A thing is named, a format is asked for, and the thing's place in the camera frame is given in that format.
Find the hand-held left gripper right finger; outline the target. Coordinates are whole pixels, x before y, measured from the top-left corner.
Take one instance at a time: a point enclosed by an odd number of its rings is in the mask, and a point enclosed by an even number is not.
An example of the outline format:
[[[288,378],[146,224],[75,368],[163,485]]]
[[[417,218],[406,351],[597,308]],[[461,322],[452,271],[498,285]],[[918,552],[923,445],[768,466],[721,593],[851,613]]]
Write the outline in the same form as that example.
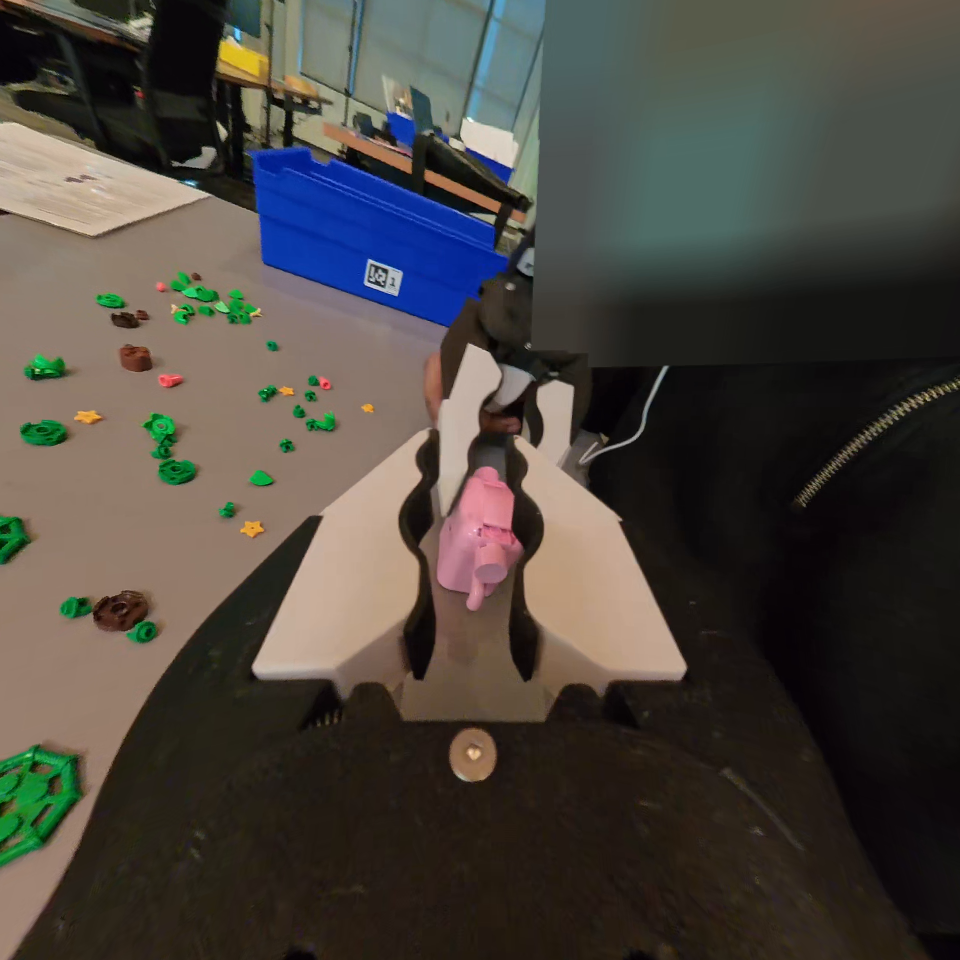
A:
[[[677,683],[688,665],[617,513],[524,438],[514,441],[509,642],[525,682],[552,696],[612,683]]]

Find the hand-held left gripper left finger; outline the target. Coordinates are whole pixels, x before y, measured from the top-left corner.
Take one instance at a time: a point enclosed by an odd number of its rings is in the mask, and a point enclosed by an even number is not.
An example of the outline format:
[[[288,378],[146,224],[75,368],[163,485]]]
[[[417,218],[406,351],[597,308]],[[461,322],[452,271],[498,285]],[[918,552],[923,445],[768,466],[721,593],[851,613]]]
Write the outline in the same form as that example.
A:
[[[411,672],[402,633],[421,567],[402,536],[402,505],[423,474],[415,433],[326,506],[253,660],[260,682],[320,680],[347,699],[363,684],[390,692]]]

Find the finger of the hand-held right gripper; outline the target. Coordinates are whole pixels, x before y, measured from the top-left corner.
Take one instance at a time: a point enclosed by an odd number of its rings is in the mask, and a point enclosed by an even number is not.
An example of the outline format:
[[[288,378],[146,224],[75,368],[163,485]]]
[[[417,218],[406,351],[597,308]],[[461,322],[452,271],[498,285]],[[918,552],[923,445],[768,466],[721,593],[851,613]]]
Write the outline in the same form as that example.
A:
[[[440,515],[454,506],[480,432],[481,410],[500,387],[500,368],[485,349],[468,344],[449,396],[438,410],[437,499]]]
[[[574,399],[574,387],[559,379],[531,387],[524,397],[521,437],[556,467],[570,453]]]

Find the pink toy brick body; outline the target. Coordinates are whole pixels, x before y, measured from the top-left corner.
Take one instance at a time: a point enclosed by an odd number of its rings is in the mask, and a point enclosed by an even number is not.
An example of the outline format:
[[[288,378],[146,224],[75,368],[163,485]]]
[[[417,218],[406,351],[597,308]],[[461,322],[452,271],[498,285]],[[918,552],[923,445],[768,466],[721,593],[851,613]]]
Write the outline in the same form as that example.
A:
[[[492,466],[477,468],[439,534],[437,580],[478,611],[523,554],[513,529],[515,496]]]

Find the person's right hand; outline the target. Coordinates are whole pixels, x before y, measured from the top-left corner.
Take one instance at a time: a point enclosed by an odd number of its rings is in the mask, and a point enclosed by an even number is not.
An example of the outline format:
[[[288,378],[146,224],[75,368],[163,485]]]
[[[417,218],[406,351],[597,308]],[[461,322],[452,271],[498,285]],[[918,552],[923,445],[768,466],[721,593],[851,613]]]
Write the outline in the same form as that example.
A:
[[[424,363],[423,397],[428,419],[432,428],[439,425],[439,413],[444,396],[442,359],[438,350],[431,353]],[[481,432],[507,435],[520,435],[522,420],[515,415],[492,413],[482,409],[479,413]]]

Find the person's black jacket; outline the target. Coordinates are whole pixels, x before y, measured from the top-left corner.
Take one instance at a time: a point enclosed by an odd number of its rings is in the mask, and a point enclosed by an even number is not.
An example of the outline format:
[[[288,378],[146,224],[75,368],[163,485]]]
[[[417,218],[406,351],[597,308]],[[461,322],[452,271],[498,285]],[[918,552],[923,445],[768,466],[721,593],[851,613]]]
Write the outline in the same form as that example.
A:
[[[798,706],[868,857],[958,958],[958,358],[596,368],[591,490],[659,513]]]

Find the blue plastic bin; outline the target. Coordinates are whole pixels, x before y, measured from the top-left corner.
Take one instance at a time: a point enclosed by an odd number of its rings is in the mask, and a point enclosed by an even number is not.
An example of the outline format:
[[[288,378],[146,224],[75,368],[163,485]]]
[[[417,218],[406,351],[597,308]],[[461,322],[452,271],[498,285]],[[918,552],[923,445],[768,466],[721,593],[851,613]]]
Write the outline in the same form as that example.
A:
[[[251,156],[264,264],[449,327],[503,272],[495,229],[306,148]]]

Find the wooden office desk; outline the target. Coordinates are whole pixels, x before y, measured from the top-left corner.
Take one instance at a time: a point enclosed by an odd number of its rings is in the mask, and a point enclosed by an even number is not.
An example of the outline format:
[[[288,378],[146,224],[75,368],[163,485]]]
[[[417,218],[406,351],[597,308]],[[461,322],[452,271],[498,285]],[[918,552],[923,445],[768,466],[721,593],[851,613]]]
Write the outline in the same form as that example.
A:
[[[323,133],[338,144],[341,160],[347,165],[413,192],[412,149],[396,147],[381,139],[366,137],[356,130],[329,122],[323,123]],[[486,218],[489,222],[496,219],[497,205],[494,201],[456,186],[438,174],[428,173],[426,177],[425,194],[422,197],[463,214]],[[509,222],[524,229],[531,227],[534,223],[533,201],[531,202],[532,205],[525,215],[515,213]]]

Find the brown round plate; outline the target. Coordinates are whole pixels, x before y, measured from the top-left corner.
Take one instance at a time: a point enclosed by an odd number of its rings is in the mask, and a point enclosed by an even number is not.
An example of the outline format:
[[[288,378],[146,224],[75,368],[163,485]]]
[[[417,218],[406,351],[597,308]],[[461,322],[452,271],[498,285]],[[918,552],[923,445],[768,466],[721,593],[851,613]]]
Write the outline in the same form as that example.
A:
[[[95,626],[103,632],[130,632],[148,618],[150,604],[145,594],[122,590],[103,596],[91,610]]]

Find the pile of green leaf pieces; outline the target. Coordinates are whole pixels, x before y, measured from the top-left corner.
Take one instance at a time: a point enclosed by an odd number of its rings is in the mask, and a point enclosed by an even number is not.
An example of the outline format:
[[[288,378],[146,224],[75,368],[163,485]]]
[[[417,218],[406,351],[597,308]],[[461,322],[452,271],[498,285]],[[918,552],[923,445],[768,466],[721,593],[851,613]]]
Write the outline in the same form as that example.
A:
[[[196,272],[180,271],[165,286],[173,298],[171,316],[181,326],[198,317],[220,316],[232,326],[246,327],[263,316],[261,308],[242,289],[234,286],[221,292]]]

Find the yellow box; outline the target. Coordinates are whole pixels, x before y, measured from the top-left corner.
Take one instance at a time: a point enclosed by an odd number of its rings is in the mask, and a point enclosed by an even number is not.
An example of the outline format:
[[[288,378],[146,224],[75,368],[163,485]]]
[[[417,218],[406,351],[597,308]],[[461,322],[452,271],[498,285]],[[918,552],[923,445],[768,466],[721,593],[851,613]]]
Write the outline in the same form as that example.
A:
[[[269,73],[269,60],[265,54],[228,38],[221,40],[218,65],[257,78],[258,81],[265,81]]]

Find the black office chair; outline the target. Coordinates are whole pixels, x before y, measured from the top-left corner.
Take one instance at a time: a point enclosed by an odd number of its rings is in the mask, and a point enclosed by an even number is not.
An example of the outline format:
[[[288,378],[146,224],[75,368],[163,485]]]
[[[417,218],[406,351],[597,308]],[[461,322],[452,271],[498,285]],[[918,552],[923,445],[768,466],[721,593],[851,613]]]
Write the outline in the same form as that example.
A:
[[[221,148],[215,76],[229,2],[160,1],[141,60],[150,141],[163,164],[185,166]]]

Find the printed paper sheet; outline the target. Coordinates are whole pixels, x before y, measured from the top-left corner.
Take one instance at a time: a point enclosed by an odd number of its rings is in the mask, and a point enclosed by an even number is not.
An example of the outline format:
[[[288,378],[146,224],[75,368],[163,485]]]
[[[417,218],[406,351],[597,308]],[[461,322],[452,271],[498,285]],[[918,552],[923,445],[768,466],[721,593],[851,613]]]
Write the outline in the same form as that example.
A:
[[[1,124],[1,210],[85,237],[111,234],[209,195],[95,150]]]

